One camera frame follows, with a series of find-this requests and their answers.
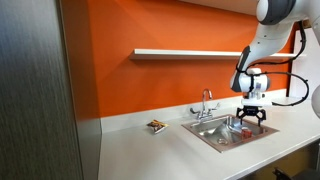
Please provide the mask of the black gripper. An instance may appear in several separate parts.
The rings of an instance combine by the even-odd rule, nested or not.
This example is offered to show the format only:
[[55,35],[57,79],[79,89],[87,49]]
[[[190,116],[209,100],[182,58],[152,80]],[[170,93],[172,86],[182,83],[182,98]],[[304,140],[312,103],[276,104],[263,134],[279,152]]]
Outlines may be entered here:
[[258,125],[266,119],[266,111],[264,109],[259,109],[256,106],[244,106],[242,108],[238,108],[236,111],[236,117],[243,122],[243,118],[245,116],[256,116],[258,119]]

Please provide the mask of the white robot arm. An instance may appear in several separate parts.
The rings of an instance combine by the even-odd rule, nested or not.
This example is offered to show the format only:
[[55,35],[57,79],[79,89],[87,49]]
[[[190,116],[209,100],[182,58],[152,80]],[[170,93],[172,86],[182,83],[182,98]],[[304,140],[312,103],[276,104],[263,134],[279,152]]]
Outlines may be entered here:
[[[255,37],[240,55],[230,88],[244,94],[243,107],[237,109],[236,117],[243,121],[246,116],[255,116],[261,124],[266,119],[263,106],[279,106],[279,103],[263,100],[262,93],[270,87],[270,79],[268,72],[262,72],[255,65],[285,46],[295,22],[302,29],[303,21],[308,20],[319,38],[320,0],[257,0],[256,17],[259,24]],[[304,50],[306,37],[303,29],[301,43],[301,50],[289,62]]]

